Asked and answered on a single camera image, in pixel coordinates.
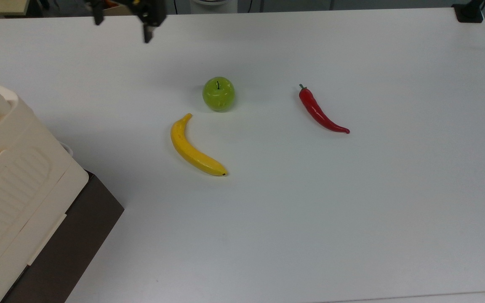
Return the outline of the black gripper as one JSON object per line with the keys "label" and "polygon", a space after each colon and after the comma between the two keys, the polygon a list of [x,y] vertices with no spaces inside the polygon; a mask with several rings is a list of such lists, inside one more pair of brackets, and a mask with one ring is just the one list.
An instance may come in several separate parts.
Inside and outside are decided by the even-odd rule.
{"label": "black gripper", "polygon": [[[154,34],[155,27],[159,27],[167,17],[164,0],[132,0],[131,11],[143,23],[143,42],[148,44]],[[102,0],[87,0],[87,6],[92,12],[95,25],[104,21],[104,4]]]}

